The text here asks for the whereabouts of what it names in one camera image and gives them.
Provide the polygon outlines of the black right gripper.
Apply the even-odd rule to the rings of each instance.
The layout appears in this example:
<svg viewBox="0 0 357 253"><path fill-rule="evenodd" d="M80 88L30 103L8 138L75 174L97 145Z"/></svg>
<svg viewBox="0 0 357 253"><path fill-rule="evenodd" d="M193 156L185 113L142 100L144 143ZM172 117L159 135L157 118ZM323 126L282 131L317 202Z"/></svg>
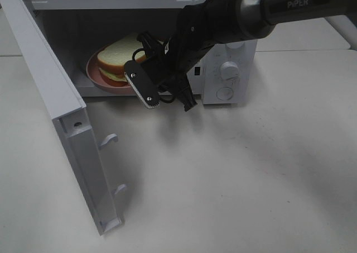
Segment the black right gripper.
<svg viewBox="0 0 357 253"><path fill-rule="evenodd" d="M173 91L184 105L185 112L197 102L191 90L187 72L190 71L212 48L212 41L198 37L172 37L165 43L149 32L137 36L142 43L146 60L158 59L161 77L156 80L159 91Z"/></svg>

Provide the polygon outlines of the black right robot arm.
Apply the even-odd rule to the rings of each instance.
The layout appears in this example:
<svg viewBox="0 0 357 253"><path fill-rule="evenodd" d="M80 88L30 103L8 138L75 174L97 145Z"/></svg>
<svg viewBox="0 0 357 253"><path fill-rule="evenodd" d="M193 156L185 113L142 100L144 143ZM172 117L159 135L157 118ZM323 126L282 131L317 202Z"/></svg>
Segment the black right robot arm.
<svg viewBox="0 0 357 253"><path fill-rule="evenodd" d="M216 44L267 37L277 24L347 15L356 0L206 0L187 5L177 15L176 31L160 43L149 33L138 35L146 60L132 87L148 108L169 92L185 110L195 106L187 72Z"/></svg>

